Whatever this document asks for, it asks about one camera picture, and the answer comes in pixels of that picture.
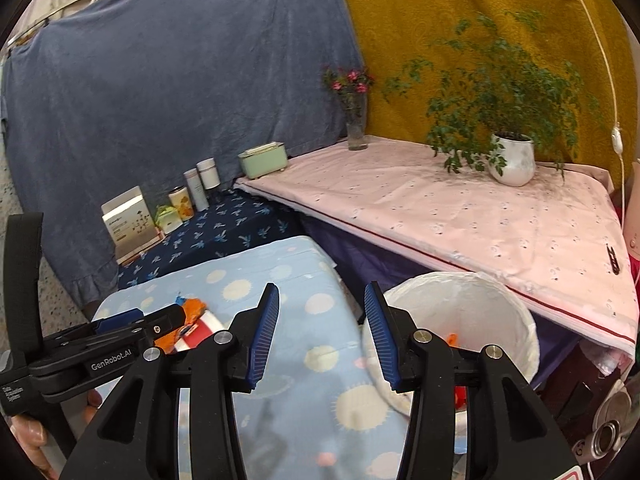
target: blue printed fabric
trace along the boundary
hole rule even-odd
[[[239,190],[224,193],[221,203],[196,213],[160,244],[121,266],[118,288],[302,233],[296,213],[286,206]]]
[[[96,318],[130,308],[149,314],[181,295],[204,301],[229,327],[274,283],[280,313],[264,377],[250,395],[233,394],[248,480],[396,478],[408,420],[380,397],[367,372],[334,265],[308,237],[279,240],[116,292]],[[115,382],[98,389],[103,397]],[[189,398],[181,391],[178,467],[185,479]]]

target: small box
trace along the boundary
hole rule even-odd
[[[240,153],[244,174],[253,179],[287,167],[287,152],[282,142],[269,142]]]
[[[182,219],[175,207],[165,207],[156,216],[156,224],[167,235],[182,225]]]
[[[102,206],[102,220],[121,264],[161,240],[138,186]]]

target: black clip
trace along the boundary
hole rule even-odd
[[[4,308],[11,352],[0,370],[0,406],[39,420],[69,457],[76,438],[60,403],[122,375],[154,340],[184,324],[174,304],[134,309],[42,336],[38,270],[42,213],[11,215],[4,244]]]
[[[616,251],[613,250],[613,247],[609,247],[609,244],[607,244],[607,254],[611,262],[611,270],[615,275],[620,274],[620,264],[618,264],[618,259],[616,258]]]
[[[191,389],[193,478],[246,480],[232,392],[250,393],[262,378],[279,304],[268,283],[256,308],[197,348],[171,355],[147,349],[84,430],[61,480],[178,480],[180,388]]]
[[[414,390],[398,480],[450,480],[454,387],[467,390],[466,477],[482,480],[558,478],[577,466],[558,425],[507,354],[451,348],[411,315],[386,304],[376,282],[365,308],[385,379]]]

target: orange patterned can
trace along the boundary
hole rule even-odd
[[[169,193],[169,200],[171,205],[178,210],[180,220],[188,220],[193,217],[193,205],[191,205],[191,199],[189,198],[189,191],[187,188],[177,187]]]

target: polka dot fabric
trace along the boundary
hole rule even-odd
[[[229,326],[275,283],[280,315],[264,378],[252,394],[234,394],[249,480],[395,478],[407,420],[372,384],[334,267],[310,238],[287,238],[121,290],[96,317],[135,307],[149,313],[180,294],[200,298]],[[179,427],[180,471],[187,472],[187,390]]]
[[[517,188],[468,168],[449,174],[443,162],[428,146],[373,137],[367,150],[338,143],[294,158],[286,171],[241,179],[239,187],[430,269],[485,272],[535,313],[633,356],[638,299],[596,171],[574,167],[563,179],[539,166]]]

